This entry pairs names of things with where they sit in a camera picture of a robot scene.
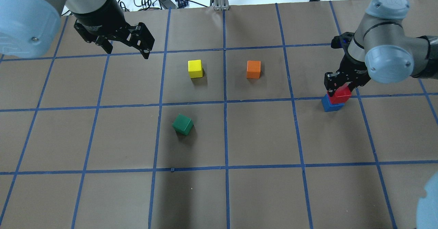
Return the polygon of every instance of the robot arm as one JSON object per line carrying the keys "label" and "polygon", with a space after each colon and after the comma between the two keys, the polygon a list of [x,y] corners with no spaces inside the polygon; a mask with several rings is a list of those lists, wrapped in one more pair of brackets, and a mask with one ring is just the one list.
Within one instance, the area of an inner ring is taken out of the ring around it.
{"label": "robot arm", "polygon": [[113,49],[110,41],[119,41],[149,57],[155,39],[144,23],[130,26],[116,0],[0,0],[0,53],[44,55],[59,30],[64,5],[76,17],[74,28],[84,41],[108,54]]}
{"label": "robot arm", "polygon": [[407,0],[372,0],[356,32],[332,40],[332,48],[343,48],[345,55],[336,73],[324,75],[329,96],[345,83],[352,91],[370,79],[438,79],[438,37],[406,37],[401,23],[409,8]]}

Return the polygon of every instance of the grid square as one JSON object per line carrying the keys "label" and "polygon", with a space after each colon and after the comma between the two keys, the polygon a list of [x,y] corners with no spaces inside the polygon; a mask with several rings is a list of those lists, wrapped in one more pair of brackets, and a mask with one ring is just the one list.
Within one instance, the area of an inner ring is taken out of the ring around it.
{"label": "grid square", "polygon": [[106,57],[56,59],[41,107],[96,106]]}
{"label": "grid square", "polygon": [[88,170],[152,168],[158,107],[100,109]]}
{"label": "grid square", "polygon": [[70,228],[80,174],[18,175],[2,229]]}
{"label": "grid square", "polygon": [[332,1],[341,33],[356,32],[371,0]]}
{"label": "grid square", "polygon": [[231,228],[309,228],[300,168],[230,170]]}
{"label": "grid square", "polygon": [[[261,61],[260,79],[247,79],[247,61]],[[290,98],[282,48],[227,51],[227,99]]]}
{"label": "grid square", "polygon": [[89,173],[76,229],[147,228],[152,173]]}
{"label": "grid square", "polygon": [[344,51],[330,46],[314,46],[286,48],[286,52],[294,97],[324,96],[327,91],[324,74],[339,69]]}
{"label": "grid square", "polygon": [[278,9],[286,45],[330,43],[338,35],[328,1],[282,3]]}
{"label": "grid square", "polygon": [[[190,79],[189,60],[200,59],[204,76]],[[223,101],[223,51],[167,54],[163,103]]]}
{"label": "grid square", "polygon": [[274,4],[232,6],[225,11],[225,26],[227,48],[283,44]]}
{"label": "grid square", "polygon": [[436,79],[421,79],[428,93],[438,93],[438,81]]}
{"label": "grid square", "polygon": [[359,87],[359,92],[360,95],[396,95],[423,93],[423,89],[418,79],[408,77],[401,82],[391,84],[381,84],[370,80],[364,87]]}
{"label": "grid square", "polygon": [[160,100],[163,55],[112,56],[108,61],[101,105],[154,104]]}
{"label": "grid square", "polygon": [[[142,22],[146,25],[147,29],[151,32],[155,39],[154,47],[152,51],[164,51],[164,42],[166,40],[166,23],[167,23],[167,11],[137,11],[137,12],[124,12],[125,20],[131,26],[137,25]],[[124,45],[121,42],[113,43],[113,54],[122,53],[138,53],[140,52],[133,48]]]}
{"label": "grid square", "polygon": [[[193,121],[188,136],[175,132],[178,114]],[[158,168],[225,165],[223,104],[165,106],[161,114]]]}
{"label": "grid square", "polygon": [[[53,57],[55,55],[55,51],[56,51],[56,47],[58,47],[58,42],[59,42],[59,38],[61,37],[61,33],[62,33],[62,29],[64,27],[64,23],[66,20],[66,16],[61,16],[61,25],[59,27],[58,33],[56,34],[56,36],[53,38],[53,42],[50,45],[50,48],[47,50],[47,52],[41,56],[41,57]],[[17,59],[18,57],[13,56],[13,55],[5,55],[3,57],[3,59]]]}
{"label": "grid square", "polygon": [[34,113],[0,113],[0,171],[17,168]]}
{"label": "grid square", "polygon": [[157,172],[151,228],[227,228],[225,170]]}
{"label": "grid square", "polygon": [[321,100],[295,101],[295,106],[306,163],[374,162],[357,99],[330,113]]}
{"label": "grid square", "polygon": [[82,170],[94,109],[39,111],[20,171]]}
{"label": "grid square", "polygon": [[0,207],[3,209],[6,198],[8,197],[9,188],[13,175],[1,175],[0,176]]}
{"label": "grid square", "polygon": [[381,168],[397,226],[415,228],[418,200],[426,196],[424,187],[438,171],[438,165],[382,165]]}
{"label": "grid square", "polygon": [[34,109],[51,62],[3,61],[0,66],[0,109]]}
{"label": "grid square", "polygon": [[392,228],[376,166],[306,168],[313,228]]}
{"label": "grid square", "polygon": [[[167,50],[222,48],[222,26],[222,11],[215,11],[213,7],[172,9]],[[191,41],[195,36],[204,38]]]}
{"label": "grid square", "polygon": [[379,161],[438,159],[438,126],[425,97],[363,98]]}
{"label": "grid square", "polygon": [[434,107],[435,113],[438,113],[438,96],[429,96],[429,99]]}
{"label": "grid square", "polygon": [[403,30],[407,37],[425,35],[438,36],[436,6],[438,0],[408,0],[411,8],[403,20]]}
{"label": "grid square", "polygon": [[230,165],[299,164],[290,101],[228,103]]}
{"label": "grid square", "polygon": [[106,54],[102,47],[95,43],[87,43],[75,30],[76,17],[70,15],[67,20],[61,44],[59,45],[57,57],[74,56],[74,55],[90,55],[90,54]]}

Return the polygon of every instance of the wooden block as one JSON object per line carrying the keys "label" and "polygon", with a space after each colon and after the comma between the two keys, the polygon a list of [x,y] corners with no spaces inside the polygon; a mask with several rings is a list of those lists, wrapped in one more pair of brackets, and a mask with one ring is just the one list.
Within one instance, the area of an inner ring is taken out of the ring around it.
{"label": "wooden block", "polygon": [[247,63],[247,79],[259,79],[261,73],[260,61],[248,61]]}
{"label": "wooden block", "polygon": [[201,60],[188,62],[188,71],[190,78],[202,78],[202,63]]}

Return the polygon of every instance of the blue tape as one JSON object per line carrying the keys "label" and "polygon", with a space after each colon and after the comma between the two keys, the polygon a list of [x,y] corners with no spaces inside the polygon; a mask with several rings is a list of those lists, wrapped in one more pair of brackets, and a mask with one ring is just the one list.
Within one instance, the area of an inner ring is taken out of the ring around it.
{"label": "blue tape", "polygon": [[[158,123],[157,123],[157,137],[155,139],[155,154],[154,154],[154,169],[157,167],[157,160],[158,160],[158,143],[159,143],[159,136],[160,136],[160,127],[161,127],[161,112],[163,109],[163,86],[164,86],[164,72],[166,70],[166,57],[167,57],[167,43],[169,41],[169,26],[170,26],[170,13],[172,11],[172,8],[169,9],[169,12],[167,14],[167,25],[166,25],[166,39],[164,42],[164,55],[163,55],[163,69],[161,71],[161,85],[160,85],[160,101],[159,101],[159,111],[158,111]],[[152,172],[152,182],[151,182],[151,196],[149,200],[149,217],[147,220],[148,226],[147,228],[150,229],[152,226],[152,209],[154,204],[154,193],[155,193],[155,176],[156,171]]]}
{"label": "blue tape", "polygon": [[[438,160],[419,161],[391,161],[379,162],[379,165],[412,165],[412,164],[438,164]],[[348,166],[372,166],[376,162],[344,162],[344,163],[311,163],[305,167],[348,167]],[[301,164],[277,164],[277,165],[234,165],[234,166],[204,166],[189,168],[174,168],[174,171],[202,171],[202,170],[231,170],[231,169],[266,169],[266,168],[301,168]],[[104,169],[86,170],[86,173],[149,173],[153,171],[172,171],[172,168],[138,168],[138,169]],[[56,170],[56,171],[19,171],[17,175],[47,175],[47,174],[79,174],[82,170]],[[13,175],[14,171],[2,171],[1,175]]]}
{"label": "blue tape", "polygon": [[106,55],[106,61],[105,61],[105,68],[103,69],[102,80],[100,82],[99,97],[97,98],[97,107],[96,107],[96,112],[94,114],[93,126],[91,128],[91,133],[90,133],[90,139],[89,139],[89,143],[88,143],[87,153],[86,153],[85,161],[83,162],[81,182],[79,183],[78,196],[76,198],[75,210],[73,212],[72,229],[75,228],[76,216],[78,215],[78,208],[79,208],[79,202],[80,202],[80,199],[81,199],[83,180],[85,179],[85,174],[86,174],[86,171],[87,171],[88,159],[90,157],[91,145],[92,145],[93,137],[94,137],[94,130],[96,128],[97,117],[99,115],[100,101],[102,99],[103,85],[105,83],[106,70],[108,69],[109,59],[110,59],[110,56],[107,54]]}
{"label": "blue tape", "polygon": [[432,111],[432,115],[434,116],[434,118],[435,118],[435,122],[436,122],[437,125],[438,125],[438,117],[437,117],[437,114],[436,114],[436,112],[435,112],[434,106],[432,105],[432,102],[430,101],[430,98],[429,98],[429,95],[428,95],[428,93],[427,93],[427,91],[426,91],[426,88],[424,87],[423,81],[421,81],[421,79],[418,79],[418,82],[420,83],[421,89],[422,89],[423,92],[424,92],[424,94],[422,94],[422,95],[424,95],[424,96],[426,97],[426,99],[427,99],[427,103],[429,103],[430,110]]}
{"label": "blue tape", "polygon": [[[286,48],[294,47],[311,47],[311,46],[329,46],[330,43],[309,43],[309,44],[290,44],[285,45]],[[190,53],[190,52],[208,52],[208,51],[227,51],[227,50],[249,50],[249,49],[269,49],[269,48],[282,48],[283,45],[274,46],[256,46],[256,47],[235,47],[235,48],[208,48],[208,49],[190,49],[190,50],[173,50],[166,51],[167,54],[170,53]],[[151,54],[164,54],[164,51],[151,51]],[[74,58],[90,58],[90,57],[105,57],[108,54],[85,54],[85,55],[71,55],[71,56],[59,56],[55,59],[74,59]],[[109,56],[126,56],[126,55],[141,55],[140,53],[117,53],[109,54]],[[4,62],[12,61],[31,61],[31,60],[49,60],[52,57],[42,57],[42,58],[32,58],[32,59],[4,59]]]}
{"label": "blue tape", "polygon": [[[278,9],[277,3],[275,3],[275,9],[277,10],[278,23],[280,25],[280,33],[281,33],[281,40],[283,43],[283,54],[284,54],[284,61],[286,64],[286,75],[287,75],[287,82],[289,85],[289,92],[291,93],[291,98],[294,98],[294,91],[292,90],[291,75],[289,73],[289,62],[287,59],[286,45],[285,45],[285,40],[284,40],[283,25],[281,23],[280,11]],[[312,212],[311,212],[311,208],[310,208],[309,191],[308,191],[308,187],[307,187],[307,178],[306,178],[306,170],[305,170],[306,167],[305,167],[304,157],[302,154],[300,129],[298,127],[297,112],[295,110],[295,99],[292,100],[292,111],[294,113],[294,123],[295,123],[295,131],[297,134],[298,151],[300,152],[300,165],[302,168],[302,183],[304,185],[307,214],[308,214],[308,218],[309,218],[309,226],[310,226],[310,229],[313,229]]]}
{"label": "blue tape", "polygon": [[336,17],[335,9],[333,8],[332,1],[328,2],[330,4],[330,8],[332,9],[333,18],[335,19],[336,28],[338,29],[338,34],[341,35],[341,28],[339,28],[338,18]]}
{"label": "blue tape", "polygon": [[389,202],[388,192],[386,190],[385,181],[383,180],[382,169],[380,168],[379,159],[377,157],[376,148],[374,147],[374,141],[371,135],[371,129],[370,126],[368,125],[365,109],[363,107],[362,99],[360,98],[361,96],[358,89],[356,89],[356,93],[357,93],[357,99],[359,100],[360,110],[362,111],[363,121],[365,122],[366,132],[368,133],[368,138],[370,140],[371,150],[373,151],[374,160],[376,162],[377,172],[379,174],[380,183],[382,185],[383,195],[385,196],[386,206],[388,207],[389,217],[391,218],[392,227],[396,229],[397,228],[396,220],[394,219],[394,214],[392,212],[391,204]]}
{"label": "blue tape", "polygon": [[163,106],[199,105],[199,104],[222,104],[222,103],[223,103],[223,101],[171,102],[171,103],[163,103]]}
{"label": "blue tape", "polygon": [[[225,167],[228,167],[228,123],[227,123],[227,33],[225,22],[225,10],[222,10],[222,38],[223,38],[223,125],[225,143]],[[225,170],[225,197],[227,207],[227,229],[230,229],[230,175],[228,169]]]}
{"label": "blue tape", "polygon": [[100,106],[101,109],[117,109],[121,107],[157,107],[159,104],[153,103],[153,104],[127,104],[127,105],[107,105],[107,106]]}

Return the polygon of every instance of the green cube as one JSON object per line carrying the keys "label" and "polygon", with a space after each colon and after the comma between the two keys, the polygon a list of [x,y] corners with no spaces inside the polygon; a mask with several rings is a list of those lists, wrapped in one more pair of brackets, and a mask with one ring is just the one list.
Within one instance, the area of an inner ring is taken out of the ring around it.
{"label": "green cube", "polygon": [[182,114],[178,114],[175,122],[173,122],[172,127],[175,131],[187,136],[193,126],[191,118],[188,118]]}

